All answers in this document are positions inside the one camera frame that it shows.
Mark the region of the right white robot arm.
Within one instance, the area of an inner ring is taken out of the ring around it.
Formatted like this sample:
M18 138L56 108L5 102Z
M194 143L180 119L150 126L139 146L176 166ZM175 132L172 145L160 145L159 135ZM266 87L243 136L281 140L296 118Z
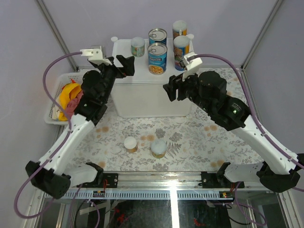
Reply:
M216 174L219 186L253 182L277 193L296 187L300 180L299 165L304 163L303 154L286 150L288 157L285 157L280 153L278 149L284 146L269 142L271 135L258 128L249 107L242 100L229 96L226 87L226 80L215 71L193 74L185 80L182 75L171 76L163 85L170 101L189 99L214 123L241 138L263 158L263 162L256 164L224 163Z

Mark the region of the blue can pull-tab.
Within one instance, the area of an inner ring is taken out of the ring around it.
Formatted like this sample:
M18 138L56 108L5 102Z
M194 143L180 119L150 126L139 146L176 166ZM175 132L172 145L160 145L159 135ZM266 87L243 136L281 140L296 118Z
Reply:
M154 28L148 33L149 44L162 43L167 45L167 32L162 28Z
M153 43L148 46L148 69L154 75L161 75L167 68L167 46Z

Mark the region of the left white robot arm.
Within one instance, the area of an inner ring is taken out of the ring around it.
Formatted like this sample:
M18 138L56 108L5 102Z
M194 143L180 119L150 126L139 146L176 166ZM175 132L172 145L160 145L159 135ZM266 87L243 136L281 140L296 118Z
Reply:
M117 55L107 61L99 65L93 63L95 69L84 74L83 95L67 128L38 162L29 161L26 165L32 185L55 199L62 198L73 186L97 188L104 184L104 170L97 164L87 162L70 170L67 164L81 141L105 114L115 80L135 73L133 56Z

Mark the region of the short can white lid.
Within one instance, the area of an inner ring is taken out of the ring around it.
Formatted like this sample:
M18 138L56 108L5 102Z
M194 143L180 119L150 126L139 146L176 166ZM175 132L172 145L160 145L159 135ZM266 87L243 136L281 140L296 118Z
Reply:
M126 150L129 152L129 153L134 153L137 151L138 149L138 143L137 143L137 140L134 138L134 137L127 137L125 140L124 140L124 147L126 148Z

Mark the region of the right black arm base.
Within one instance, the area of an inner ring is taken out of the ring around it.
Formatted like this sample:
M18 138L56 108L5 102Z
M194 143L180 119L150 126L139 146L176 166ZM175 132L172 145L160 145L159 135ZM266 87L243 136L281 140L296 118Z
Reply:
M232 164L224 162L216 172L201 172L201 182L199 186L204 189L223 189L229 188L233 191L236 186L244 186L242 171L245 170L245 164Z

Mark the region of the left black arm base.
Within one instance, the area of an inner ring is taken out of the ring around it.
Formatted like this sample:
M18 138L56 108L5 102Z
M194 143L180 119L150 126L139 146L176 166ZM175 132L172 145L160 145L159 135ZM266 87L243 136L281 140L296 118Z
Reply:
M104 169L99 165L87 162L85 168L93 168L96 171L96 175L92 181L82 182L83 188L117 188L118 185L118 173L104 173Z

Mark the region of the short can clear lid front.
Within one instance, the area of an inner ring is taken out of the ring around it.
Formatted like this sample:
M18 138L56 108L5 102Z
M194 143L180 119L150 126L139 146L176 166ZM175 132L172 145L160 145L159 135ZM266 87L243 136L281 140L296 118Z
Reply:
M151 143L152 155L155 158L162 158L165 156L167 150L167 143L164 140L157 139Z

